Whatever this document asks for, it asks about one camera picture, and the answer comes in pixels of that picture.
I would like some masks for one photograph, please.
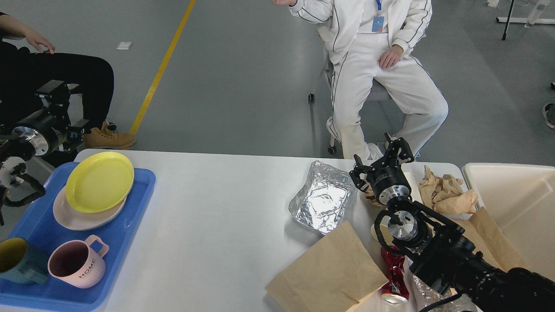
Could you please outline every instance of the white jacket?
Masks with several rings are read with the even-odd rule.
[[[339,63],[359,30],[364,1],[375,0],[297,0],[291,14],[311,23],[331,22],[318,29],[333,64]],[[432,18],[432,0],[393,0],[387,10],[389,45],[400,45],[407,58]]]

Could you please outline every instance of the pink mug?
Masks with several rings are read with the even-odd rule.
[[[90,247],[95,241],[103,245],[99,252]],[[56,248],[48,259],[48,272],[78,288],[95,286],[106,272],[106,262],[102,257],[108,249],[109,246],[96,235],[87,237],[85,241],[68,241]]]

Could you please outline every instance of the white plate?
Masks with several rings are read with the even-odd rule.
[[[82,213],[71,207],[65,197],[65,187],[58,193],[54,200],[54,218],[63,227],[85,231],[101,227],[102,225],[112,221],[125,206],[127,196],[114,208],[99,213]]]

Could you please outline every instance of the hand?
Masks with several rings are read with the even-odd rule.
[[[54,54],[54,50],[56,50],[56,47],[53,44],[51,44],[50,41],[48,41],[41,34],[39,34],[33,29],[28,29],[25,32],[25,39],[27,39],[27,42],[30,45],[34,46],[34,48],[37,49],[37,51],[39,52]],[[40,44],[45,46],[46,50],[42,51]]]
[[[395,66],[395,64],[397,64],[401,59],[402,54],[403,54],[403,48],[401,48],[401,46],[394,44],[393,47],[385,51],[378,59],[380,68],[388,69],[390,67]]]
[[[272,2],[274,4],[277,4],[278,6],[294,6],[297,4],[297,0],[272,0]]]

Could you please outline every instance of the id badge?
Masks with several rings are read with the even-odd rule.
[[[384,16],[376,16],[374,17],[374,21],[372,23],[372,32],[382,32],[384,31]]]

